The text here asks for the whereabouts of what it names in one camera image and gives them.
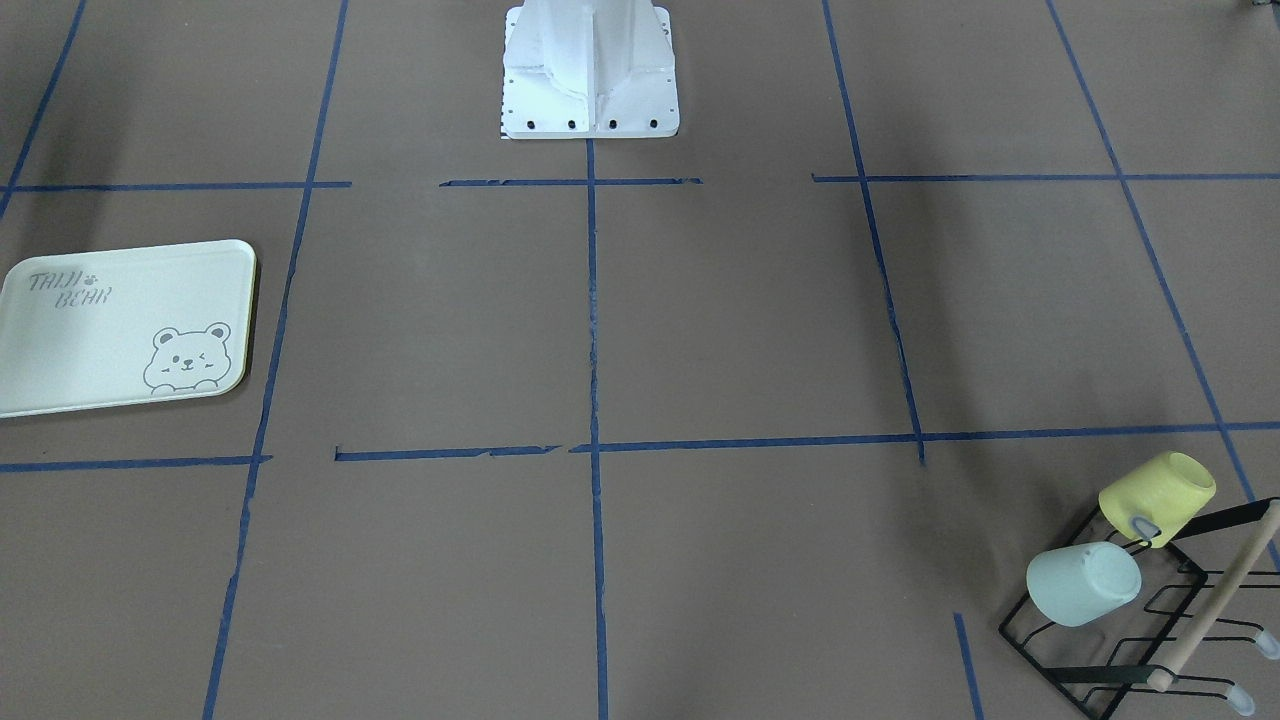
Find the yellow plastic cup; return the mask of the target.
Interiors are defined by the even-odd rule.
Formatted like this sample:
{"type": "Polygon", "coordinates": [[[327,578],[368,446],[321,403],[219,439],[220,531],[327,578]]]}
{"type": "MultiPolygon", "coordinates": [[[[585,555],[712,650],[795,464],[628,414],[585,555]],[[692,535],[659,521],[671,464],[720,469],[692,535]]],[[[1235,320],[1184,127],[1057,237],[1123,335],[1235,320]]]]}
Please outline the yellow plastic cup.
{"type": "Polygon", "coordinates": [[[1130,542],[1167,544],[1216,495],[1210,470],[1192,456],[1166,451],[1098,493],[1100,511],[1130,542]]]}

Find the cream bear print tray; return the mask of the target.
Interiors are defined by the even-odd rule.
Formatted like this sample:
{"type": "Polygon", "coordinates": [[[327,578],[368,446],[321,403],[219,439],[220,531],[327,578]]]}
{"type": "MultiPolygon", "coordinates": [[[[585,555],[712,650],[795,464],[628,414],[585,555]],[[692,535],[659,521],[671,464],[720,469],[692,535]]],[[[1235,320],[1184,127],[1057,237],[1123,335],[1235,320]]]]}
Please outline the cream bear print tray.
{"type": "Polygon", "coordinates": [[[224,395],[246,373],[257,265],[242,240],[15,264],[3,282],[1,414],[224,395]]]}

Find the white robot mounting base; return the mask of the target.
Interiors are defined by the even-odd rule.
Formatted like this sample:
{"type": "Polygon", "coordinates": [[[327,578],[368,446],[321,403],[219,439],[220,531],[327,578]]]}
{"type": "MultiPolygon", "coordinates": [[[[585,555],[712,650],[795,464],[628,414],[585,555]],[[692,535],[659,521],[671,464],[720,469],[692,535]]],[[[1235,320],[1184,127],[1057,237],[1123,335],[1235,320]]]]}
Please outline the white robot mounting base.
{"type": "Polygon", "coordinates": [[[652,1],[525,1],[504,17],[500,135],[509,140],[678,133],[669,12],[652,1]]]}

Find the pale green plastic cup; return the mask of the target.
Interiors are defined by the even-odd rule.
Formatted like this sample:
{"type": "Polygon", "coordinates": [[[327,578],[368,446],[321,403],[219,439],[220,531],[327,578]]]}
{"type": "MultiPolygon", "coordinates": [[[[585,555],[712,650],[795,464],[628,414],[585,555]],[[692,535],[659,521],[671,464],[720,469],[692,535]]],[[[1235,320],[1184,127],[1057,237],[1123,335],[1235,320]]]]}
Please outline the pale green plastic cup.
{"type": "Polygon", "coordinates": [[[1142,574],[1133,556],[1110,542],[1091,542],[1044,551],[1025,571],[1032,603],[1050,621],[1083,626],[1140,592],[1142,574]]]}

